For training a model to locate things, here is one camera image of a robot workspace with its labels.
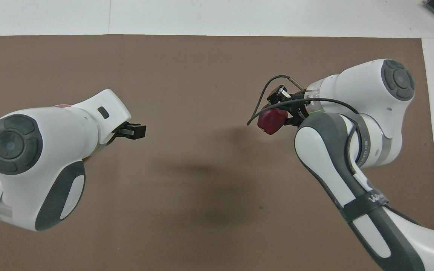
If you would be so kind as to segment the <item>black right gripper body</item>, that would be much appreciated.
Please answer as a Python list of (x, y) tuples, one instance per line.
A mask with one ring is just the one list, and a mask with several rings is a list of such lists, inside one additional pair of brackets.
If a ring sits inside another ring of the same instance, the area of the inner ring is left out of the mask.
[[(291, 94), (290, 100), (297, 100), (297, 99), (303, 99), (305, 96), (305, 90), (304, 91), (298, 91), (295, 94)], [(290, 106), (287, 106), (287, 111), (291, 115), (291, 117), (299, 117), (299, 125), (309, 116), (309, 113), (306, 110), (306, 105), (309, 102), (301, 101), (291, 104)]]

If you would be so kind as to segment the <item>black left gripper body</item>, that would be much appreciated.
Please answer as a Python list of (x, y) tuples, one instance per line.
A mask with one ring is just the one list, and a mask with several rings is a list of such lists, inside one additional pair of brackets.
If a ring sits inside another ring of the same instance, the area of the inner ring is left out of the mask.
[(113, 132), (112, 139), (114, 139), (116, 137), (123, 137), (123, 138), (127, 138), (127, 139), (132, 139), (133, 138), (132, 125), (133, 125), (132, 123), (124, 122), (121, 125), (119, 125), (118, 127), (116, 127), (112, 131)]

